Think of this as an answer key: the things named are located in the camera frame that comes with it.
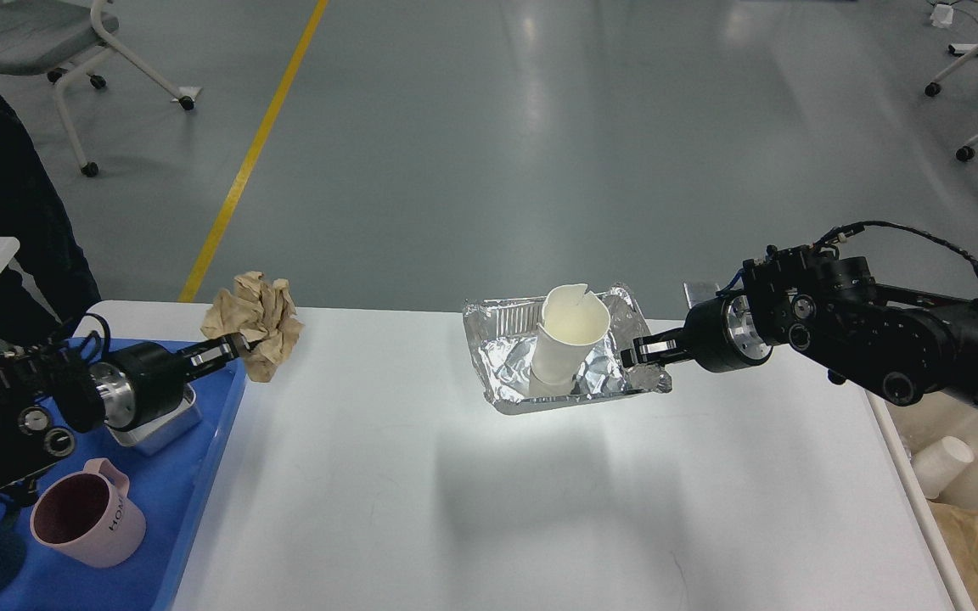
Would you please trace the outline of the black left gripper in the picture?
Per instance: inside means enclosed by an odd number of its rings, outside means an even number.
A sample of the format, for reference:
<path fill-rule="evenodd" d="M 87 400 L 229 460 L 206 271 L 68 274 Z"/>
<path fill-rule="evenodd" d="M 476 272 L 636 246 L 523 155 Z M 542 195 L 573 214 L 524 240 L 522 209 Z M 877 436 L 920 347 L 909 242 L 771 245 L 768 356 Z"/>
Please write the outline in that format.
<path fill-rule="evenodd" d="M 173 412 L 183 401 L 188 378 L 222 370 L 251 348 L 242 333 L 230 333 L 188 345 L 179 353 L 156 343 L 139 343 L 110 352 L 90 365 L 104 421 L 119 432 L 148 424 Z"/>

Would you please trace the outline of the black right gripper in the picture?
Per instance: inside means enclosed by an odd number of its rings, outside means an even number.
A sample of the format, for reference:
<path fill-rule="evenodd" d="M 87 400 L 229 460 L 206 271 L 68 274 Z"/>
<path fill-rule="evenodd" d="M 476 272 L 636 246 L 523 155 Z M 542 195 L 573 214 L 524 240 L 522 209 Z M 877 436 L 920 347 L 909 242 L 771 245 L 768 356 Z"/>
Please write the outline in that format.
<path fill-rule="evenodd" d="M 672 365 L 694 360 L 711 373 L 726 373 L 766 363 L 773 347 L 758 333 L 748 298 L 723 295 L 694 303 L 683 330 L 637 337 L 621 352 L 624 367 Z"/>

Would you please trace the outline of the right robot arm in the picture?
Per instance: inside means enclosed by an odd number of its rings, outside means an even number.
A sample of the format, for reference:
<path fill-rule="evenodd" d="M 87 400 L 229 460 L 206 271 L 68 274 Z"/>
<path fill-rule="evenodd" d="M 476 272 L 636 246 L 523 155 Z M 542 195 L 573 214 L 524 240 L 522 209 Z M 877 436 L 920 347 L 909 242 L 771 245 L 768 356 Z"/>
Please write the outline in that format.
<path fill-rule="evenodd" d="M 756 367 L 788 345 L 827 368 L 831 383 L 853 382 L 892 405 L 944 392 L 978 411 L 978 298 L 877 283 L 861 256 L 838 246 L 869 221 L 837 226 L 818 240 L 746 260 L 710 300 L 691 306 L 681 328 L 639 337 L 621 353 L 625 368 L 694 361 L 712 373 Z M 978 260 L 939 238 L 978 279 Z"/>

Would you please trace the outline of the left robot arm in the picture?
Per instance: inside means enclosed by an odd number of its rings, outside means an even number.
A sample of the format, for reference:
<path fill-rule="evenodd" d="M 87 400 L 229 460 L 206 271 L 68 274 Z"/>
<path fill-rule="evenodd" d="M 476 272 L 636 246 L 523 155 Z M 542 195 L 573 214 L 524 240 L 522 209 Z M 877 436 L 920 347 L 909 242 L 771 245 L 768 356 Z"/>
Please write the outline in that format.
<path fill-rule="evenodd" d="M 256 342 L 233 332 L 171 351 L 156 343 L 111 349 L 111 328 L 77 344 L 51 336 L 0 352 L 0 502 L 29 507 L 37 481 L 105 426 L 133 432 L 172 413 L 190 382 L 247 356 Z"/>

